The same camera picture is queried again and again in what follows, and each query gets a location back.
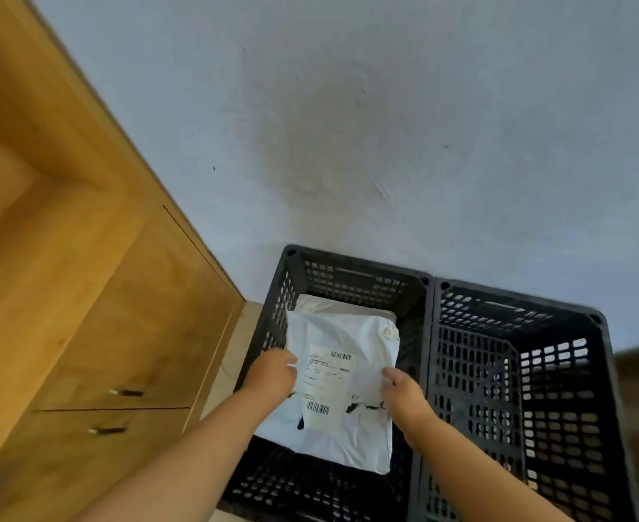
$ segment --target crate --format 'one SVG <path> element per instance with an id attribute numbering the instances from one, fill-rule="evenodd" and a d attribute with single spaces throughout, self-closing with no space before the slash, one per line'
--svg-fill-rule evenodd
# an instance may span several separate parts
<path id="1" fill-rule="evenodd" d="M 263 352 L 285 345 L 285 311 L 300 294 L 393 311 L 400 330 L 397 367 L 426 389 L 434 281 L 426 274 L 289 245 L 283 251 L 237 380 Z M 391 472 L 385 476 L 298 455 L 252 438 L 219 508 L 248 520 L 405 520 L 419 467 L 402 433 L 393 428 Z"/>
<path id="2" fill-rule="evenodd" d="M 604 316 L 456 280 L 435 294 L 437 414 L 574 520 L 639 520 Z M 459 520 L 427 465 L 413 488 L 411 521 Z"/>

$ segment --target human hand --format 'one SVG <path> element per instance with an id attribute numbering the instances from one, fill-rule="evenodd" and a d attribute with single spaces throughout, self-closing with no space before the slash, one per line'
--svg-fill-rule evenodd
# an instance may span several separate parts
<path id="1" fill-rule="evenodd" d="M 274 410 L 293 390 L 298 371 L 293 366 L 298 358 L 289 350 L 273 348 L 255 359 L 244 378 L 243 388 L 253 391 Z"/>
<path id="2" fill-rule="evenodd" d="M 399 368 L 385 366 L 382 374 L 389 380 L 382 385 L 385 407 L 392 421 L 404 433 L 409 446 L 417 452 L 418 433 L 427 421 L 437 418 L 423 396 L 419 383 Z"/>

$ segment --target person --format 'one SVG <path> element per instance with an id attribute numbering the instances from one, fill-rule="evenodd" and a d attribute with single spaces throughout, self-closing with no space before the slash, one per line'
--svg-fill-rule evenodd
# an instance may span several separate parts
<path id="1" fill-rule="evenodd" d="M 211 517 L 259 424 L 290 394 L 297 358 L 284 349 L 259 356 L 240 390 L 174 446 L 107 492 L 79 522 L 201 522 Z M 568 522 L 458 430 L 440 420 L 418 383 L 384 368 L 384 402 L 408 444 L 423 455 L 465 522 Z"/>

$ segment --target person's right forearm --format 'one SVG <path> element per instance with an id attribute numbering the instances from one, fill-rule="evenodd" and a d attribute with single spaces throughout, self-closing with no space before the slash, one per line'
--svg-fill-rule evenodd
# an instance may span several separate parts
<path id="1" fill-rule="evenodd" d="M 465 522 L 571 520 L 435 414 L 411 438 Z"/>

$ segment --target cabinet door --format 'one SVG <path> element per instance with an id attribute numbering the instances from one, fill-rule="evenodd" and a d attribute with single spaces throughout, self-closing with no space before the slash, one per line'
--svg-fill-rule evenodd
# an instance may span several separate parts
<path id="1" fill-rule="evenodd" d="M 36 409 L 191 406 L 239 295 L 167 210 L 143 228 L 71 339 Z"/>
<path id="2" fill-rule="evenodd" d="M 0 522 L 64 522 L 175 442 L 188 409 L 34 412 L 0 453 Z"/>

